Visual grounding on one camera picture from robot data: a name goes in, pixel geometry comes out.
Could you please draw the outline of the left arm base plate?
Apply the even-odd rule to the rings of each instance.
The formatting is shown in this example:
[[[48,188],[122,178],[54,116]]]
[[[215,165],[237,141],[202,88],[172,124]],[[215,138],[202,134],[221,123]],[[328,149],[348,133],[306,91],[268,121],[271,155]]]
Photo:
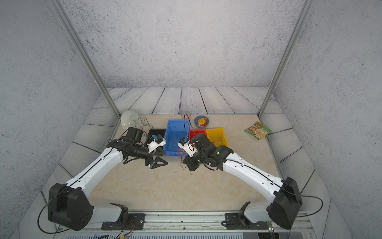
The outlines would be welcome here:
[[[142,231],[146,215],[143,213],[123,214],[116,222],[105,222],[101,226],[103,231],[133,230]]]

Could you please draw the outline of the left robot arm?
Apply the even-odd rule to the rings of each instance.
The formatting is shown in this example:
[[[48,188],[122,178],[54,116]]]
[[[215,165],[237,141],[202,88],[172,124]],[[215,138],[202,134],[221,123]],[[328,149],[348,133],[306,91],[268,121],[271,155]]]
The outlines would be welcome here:
[[[49,200],[42,208],[48,221],[80,231],[88,224],[102,223],[107,229],[124,231],[134,224],[129,222],[128,208],[112,203],[93,206],[88,198],[101,180],[117,165],[143,159],[145,166],[155,169],[167,161],[154,156],[166,144],[161,135],[150,137],[148,146],[141,144],[143,131],[129,127],[119,138],[109,140],[100,156],[77,176],[64,184],[56,183],[49,190]]]

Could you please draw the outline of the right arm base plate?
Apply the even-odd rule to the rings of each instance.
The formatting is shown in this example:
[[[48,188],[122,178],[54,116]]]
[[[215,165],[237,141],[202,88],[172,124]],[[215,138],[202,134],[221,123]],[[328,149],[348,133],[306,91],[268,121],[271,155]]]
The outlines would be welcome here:
[[[256,223],[250,222],[244,215],[239,213],[226,213],[225,220],[221,222],[223,227],[228,230],[268,230],[267,222],[259,221]]]

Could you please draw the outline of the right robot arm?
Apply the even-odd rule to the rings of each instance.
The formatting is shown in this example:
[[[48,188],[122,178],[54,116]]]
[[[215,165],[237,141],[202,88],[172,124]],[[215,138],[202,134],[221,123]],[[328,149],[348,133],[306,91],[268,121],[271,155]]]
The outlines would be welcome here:
[[[236,219],[226,219],[221,222],[222,226],[249,229],[258,222],[272,221],[283,229],[291,230],[299,217],[304,197],[295,180],[290,177],[281,179],[260,170],[227,146],[216,147],[202,133],[192,139],[181,138],[178,146],[187,154],[184,163],[190,171],[195,171],[200,165],[212,171],[221,170],[241,179],[266,198],[263,203],[246,202]]]

